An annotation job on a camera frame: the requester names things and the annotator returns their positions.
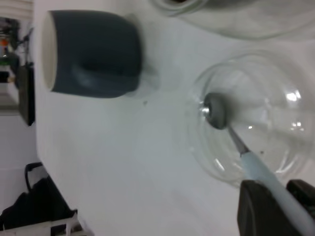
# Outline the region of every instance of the glass dish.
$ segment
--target glass dish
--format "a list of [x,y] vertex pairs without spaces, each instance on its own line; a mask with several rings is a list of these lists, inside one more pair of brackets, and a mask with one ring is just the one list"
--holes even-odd
[[313,151],[314,98],[299,68],[271,52],[246,52],[214,65],[193,84],[186,104],[189,147],[212,177],[239,186],[238,153],[226,130],[204,118],[204,97],[224,95],[230,125],[282,182],[294,177]]
[[241,39],[264,39],[310,25],[313,0],[150,0],[163,14],[179,15],[205,30]]

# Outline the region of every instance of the black bag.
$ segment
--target black bag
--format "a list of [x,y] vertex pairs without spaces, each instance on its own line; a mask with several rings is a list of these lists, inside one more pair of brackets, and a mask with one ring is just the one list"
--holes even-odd
[[0,231],[71,218],[76,213],[69,209],[50,177],[43,178],[33,188],[30,187],[28,172],[38,166],[42,164],[32,163],[26,166],[25,177],[29,193],[22,193],[14,205],[2,212]]

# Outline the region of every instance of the white spoon handle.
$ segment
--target white spoon handle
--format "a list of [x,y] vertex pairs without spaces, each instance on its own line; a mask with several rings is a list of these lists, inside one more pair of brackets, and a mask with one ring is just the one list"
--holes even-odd
[[241,160],[247,178],[260,181],[270,190],[295,229],[303,236],[315,236],[314,220],[260,158],[253,152],[247,152],[241,156]]

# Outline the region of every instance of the mug rim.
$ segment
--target mug rim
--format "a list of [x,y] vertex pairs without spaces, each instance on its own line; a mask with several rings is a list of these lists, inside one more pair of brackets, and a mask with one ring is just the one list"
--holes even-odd
[[53,16],[46,12],[42,28],[41,61],[46,87],[52,90],[57,75],[57,34]]

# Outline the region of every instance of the mug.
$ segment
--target mug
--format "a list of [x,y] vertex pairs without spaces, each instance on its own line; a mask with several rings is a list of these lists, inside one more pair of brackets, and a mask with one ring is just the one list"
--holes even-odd
[[114,98],[139,85],[141,47],[136,27],[107,12],[57,10],[42,29],[42,69],[53,92]]

